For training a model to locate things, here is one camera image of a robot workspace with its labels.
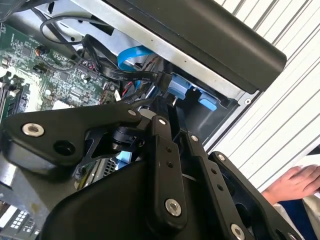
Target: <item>white wall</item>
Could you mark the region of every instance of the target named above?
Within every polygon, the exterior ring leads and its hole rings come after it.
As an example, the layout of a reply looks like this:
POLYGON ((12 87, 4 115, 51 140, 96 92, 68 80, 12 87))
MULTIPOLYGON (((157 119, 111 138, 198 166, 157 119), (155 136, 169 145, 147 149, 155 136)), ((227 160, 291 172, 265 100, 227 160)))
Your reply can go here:
POLYGON ((320 0, 216 1, 288 59, 214 148, 263 190, 320 144, 320 0))

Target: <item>finger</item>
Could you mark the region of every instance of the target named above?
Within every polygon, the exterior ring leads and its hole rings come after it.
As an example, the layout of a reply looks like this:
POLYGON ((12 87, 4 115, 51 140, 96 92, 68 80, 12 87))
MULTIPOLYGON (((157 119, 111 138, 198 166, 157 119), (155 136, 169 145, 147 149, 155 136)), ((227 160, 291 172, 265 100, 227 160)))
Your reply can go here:
POLYGON ((290 179, 292 176, 296 175, 297 173, 299 173, 301 171, 301 166, 295 166, 290 168, 288 171, 286 171, 286 173, 284 173, 282 175, 282 178, 284 179, 290 179))
POLYGON ((311 194, 317 192, 319 188, 320 188, 320 176, 318 176, 318 178, 316 180, 314 180, 313 182, 308 184, 304 188, 303 192, 306 192, 307 194, 311 195, 311 194))
POLYGON ((320 176, 320 166, 318 166, 313 173, 310 174, 304 181, 301 183, 298 183, 299 185, 301 184, 302 186, 307 186, 313 181, 315 181, 318 177, 320 176))
POLYGON ((316 165, 307 166, 302 171, 292 176, 290 180, 292 180, 295 184, 299 184, 303 182, 306 178, 308 178, 316 169, 316 165))

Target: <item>black cover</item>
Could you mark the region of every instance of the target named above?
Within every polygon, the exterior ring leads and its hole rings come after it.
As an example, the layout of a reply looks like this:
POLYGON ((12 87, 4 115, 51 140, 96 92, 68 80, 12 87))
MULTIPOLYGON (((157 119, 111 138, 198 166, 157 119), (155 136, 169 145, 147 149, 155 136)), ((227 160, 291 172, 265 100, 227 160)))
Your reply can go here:
POLYGON ((239 88, 265 91, 286 56, 213 0, 104 0, 239 88))

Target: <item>metal bolt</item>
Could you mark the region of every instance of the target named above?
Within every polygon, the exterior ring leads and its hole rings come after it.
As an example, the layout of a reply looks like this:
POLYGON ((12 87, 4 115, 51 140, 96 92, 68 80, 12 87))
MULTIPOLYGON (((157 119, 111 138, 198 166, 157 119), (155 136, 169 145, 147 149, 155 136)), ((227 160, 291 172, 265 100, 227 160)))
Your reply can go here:
POLYGON ((174 217, 179 217, 181 215, 181 206, 174 199, 168 199, 165 201, 165 209, 174 217))
POLYGON ((163 125, 166 125, 167 123, 164 121, 164 120, 162 120, 161 118, 159 119, 159 122, 161 123, 161 124, 163 124, 163 125))
POLYGON ((27 123, 22 127, 22 132, 30 137, 41 137, 45 134, 45 129, 36 123, 27 123))
POLYGON ((291 232, 288 232, 288 235, 291 240, 297 240, 297 238, 291 232))
POLYGON ((237 224, 231 224, 231 231, 233 235, 236 237, 238 240, 245 240, 246 236, 244 231, 237 225, 237 224))
POLYGON ((225 161, 226 160, 225 157, 222 156, 221 154, 218 154, 218 159, 220 159, 221 161, 225 161))
POLYGON ((251 99, 246 99, 245 101, 244 101, 244 104, 246 104, 246 105, 249 105, 251 103, 251 99))
POLYGON ((128 113, 129 113, 130 115, 132 115, 132 116, 136 116, 136 115, 137 115, 136 112, 135 112, 135 111, 132 111, 132 110, 129 110, 128 113))
POLYGON ((198 142, 198 141, 199 141, 199 139, 198 139, 195 135, 192 135, 191 138, 192 138, 192 140, 195 141, 195 142, 198 142))

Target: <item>human hand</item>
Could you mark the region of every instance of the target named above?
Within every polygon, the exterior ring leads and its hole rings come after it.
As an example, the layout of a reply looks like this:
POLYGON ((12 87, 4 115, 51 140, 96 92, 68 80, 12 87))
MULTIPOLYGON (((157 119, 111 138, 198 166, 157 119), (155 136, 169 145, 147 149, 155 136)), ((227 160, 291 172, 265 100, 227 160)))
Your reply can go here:
POLYGON ((274 205, 280 201, 303 199, 320 188, 320 166, 295 166, 272 183, 262 195, 274 205))

